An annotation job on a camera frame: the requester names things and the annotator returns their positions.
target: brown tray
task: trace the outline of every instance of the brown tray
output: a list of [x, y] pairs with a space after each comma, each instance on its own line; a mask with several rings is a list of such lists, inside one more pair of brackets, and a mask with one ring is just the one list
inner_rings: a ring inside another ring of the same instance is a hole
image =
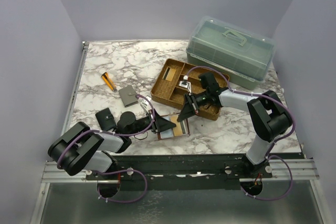
[[[159, 74], [159, 77], [156, 80], [151, 91], [153, 101], [181, 110], [184, 105], [183, 95], [187, 94], [188, 91], [185, 88], [179, 87], [178, 83], [183, 79], [183, 76], [186, 75], [186, 73], [194, 66], [195, 65], [174, 59], [166, 60]], [[172, 68], [176, 70], [172, 81], [167, 81], [163, 79], [167, 68]], [[204, 91], [204, 89], [202, 89], [201, 82], [198, 79], [198, 75], [205, 72], [212, 71], [205, 68], [197, 68], [189, 74], [188, 81], [191, 82], [193, 93], [198, 94]], [[222, 88], [226, 87], [226, 81], [219, 74], [215, 72], [213, 73], [219, 86]], [[200, 107], [199, 116], [216, 121], [219, 117], [220, 108], [217, 106], [210, 106], [209, 108], [207, 107], [207, 105], [205, 106], [205, 108], [203, 106]]]

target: plastic toolbox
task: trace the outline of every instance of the plastic toolbox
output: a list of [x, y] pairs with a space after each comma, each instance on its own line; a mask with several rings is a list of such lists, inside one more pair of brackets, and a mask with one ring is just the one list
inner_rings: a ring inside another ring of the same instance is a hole
[[[165, 62], [159, 74], [159, 77], [152, 88], [151, 95], [153, 101], [181, 110], [184, 105], [183, 96], [184, 94], [187, 94], [188, 91], [185, 88], [179, 87], [178, 84], [186, 75], [186, 73], [194, 66], [195, 65], [185, 63], [182, 61], [168, 59]], [[168, 68], [174, 70], [174, 76], [172, 77], [171, 81], [164, 79], [167, 75]], [[202, 89], [201, 82], [198, 79], [198, 75], [205, 72], [210, 71], [204, 68], [197, 68], [189, 74], [188, 81], [190, 81], [192, 84], [193, 93], [198, 94], [204, 91], [204, 89]], [[226, 81], [219, 74], [215, 72], [213, 73], [219, 86], [226, 87], [227, 86]], [[219, 107], [206, 105], [204, 107], [200, 107], [199, 116], [215, 121], [218, 119], [219, 113], [220, 113]]]
[[206, 16], [192, 33], [186, 52], [188, 62], [206, 63], [228, 74], [231, 82], [253, 89], [266, 76], [275, 42]]

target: gray wall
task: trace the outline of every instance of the gray wall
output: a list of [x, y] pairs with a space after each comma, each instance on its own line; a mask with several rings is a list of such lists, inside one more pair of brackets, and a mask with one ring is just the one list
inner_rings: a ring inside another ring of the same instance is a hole
[[293, 0], [274, 36], [280, 83], [331, 210], [336, 209], [335, 31], [336, 0]]
[[28, 223], [81, 39], [60, 0], [0, 0], [0, 222]]
[[210, 15], [272, 36], [292, 0], [61, 0], [83, 40], [186, 39]]

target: orange utility knife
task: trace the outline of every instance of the orange utility knife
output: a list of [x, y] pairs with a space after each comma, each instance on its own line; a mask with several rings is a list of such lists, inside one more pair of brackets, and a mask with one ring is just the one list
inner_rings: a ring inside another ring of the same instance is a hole
[[110, 79], [109, 74], [107, 72], [103, 73], [101, 77], [103, 78], [104, 82], [106, 82], [107, 86], [109, 86], [112, 91], [117, 92], [117, 87], [116, 85], [114, 85], [113, 81]]

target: marble tabletop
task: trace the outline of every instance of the marble tabletop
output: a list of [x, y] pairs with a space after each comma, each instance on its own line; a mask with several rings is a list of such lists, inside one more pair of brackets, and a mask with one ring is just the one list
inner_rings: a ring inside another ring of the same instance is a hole
[[[145, 115], [139, 104], [125, 108], [118, 92], [105, 84], [101, 75], [107, 72], [117, 88], [132, 85], [137, 93], [150, 95], [151, 89], [168, 58], [187, 61], [187, 41], [110, 41], [91, 42], [79, 83], [71, 125], [85, 122], [92, 129], [100, 129], [95, 113], [110, 108], [115, 120], [121, 113], [132, 111], [137, 118]], [[245, 90], [233, 84], [233, 88]], [[284, 102], [273, 66], [265, 81], [254, 92], [274, 90]], [[178, 112], [177, 109], [153, 102], [159, 114]], [[222, 108], [217, 121], [194, 116], [189, 119], [190, 136], [158, 140], [152, 132], [144, 140], [132, 137], [132, 145], [122, 155], [165, 155], [165, 154], [229, 154], [245, 153], [255, 136], [247, 112]], [[300, 152], [297, 137], [279, 141], [272, 152]]]

